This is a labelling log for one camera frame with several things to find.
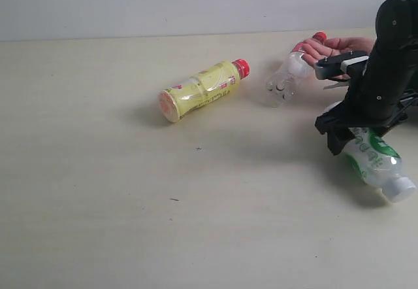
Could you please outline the person's open bare hand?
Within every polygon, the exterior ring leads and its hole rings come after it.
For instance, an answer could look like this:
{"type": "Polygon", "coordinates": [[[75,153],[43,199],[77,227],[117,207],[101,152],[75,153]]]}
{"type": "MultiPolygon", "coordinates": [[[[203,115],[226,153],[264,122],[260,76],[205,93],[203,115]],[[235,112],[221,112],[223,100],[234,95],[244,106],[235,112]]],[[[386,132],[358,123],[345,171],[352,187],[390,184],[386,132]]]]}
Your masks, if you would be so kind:
{"type": "Polygon", "coordinates": [[[365,51],[369,55],[375,44],[375,39],[366,37],[337,37],[317,42],[315,39],[302,41],[301,49],[304,51],[302,59],[311,67],[322,59],[345,54],[350,51],[365,51]]]}

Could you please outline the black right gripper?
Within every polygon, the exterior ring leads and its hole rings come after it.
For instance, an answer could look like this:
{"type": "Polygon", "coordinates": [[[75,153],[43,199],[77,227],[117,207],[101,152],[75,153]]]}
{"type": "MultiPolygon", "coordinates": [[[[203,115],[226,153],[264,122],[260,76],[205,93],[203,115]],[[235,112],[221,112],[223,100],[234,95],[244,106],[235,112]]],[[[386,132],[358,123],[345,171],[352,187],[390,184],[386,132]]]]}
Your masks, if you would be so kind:
{"type": "Polygon", "coordinates": [[[339,155],[355,138],[349,128],[377,128],[381,134],[407,119],[417,105],[417,51],[373,50],[362,78],[353,82],[343,101],[329,105],[315,120],[327,147],[339,155]]]}

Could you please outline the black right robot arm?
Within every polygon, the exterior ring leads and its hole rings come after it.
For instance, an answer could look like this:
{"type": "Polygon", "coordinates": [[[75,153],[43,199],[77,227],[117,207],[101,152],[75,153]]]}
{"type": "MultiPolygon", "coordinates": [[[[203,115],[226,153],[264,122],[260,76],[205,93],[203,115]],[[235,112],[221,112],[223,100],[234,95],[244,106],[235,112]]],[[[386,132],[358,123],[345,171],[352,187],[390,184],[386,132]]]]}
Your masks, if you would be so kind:
{"type": "Polygon", "coordinates": [[[355,138],[352,128],[371,128],[381,137],[407,120],[407,108],[417,104],[412,84],[417,74],[417,0],[386,0],[375,30],[370,54],[354,51],[315,64],[320,80],[349,76],[344,100],[315,121],[335,156],[355,138]]]}

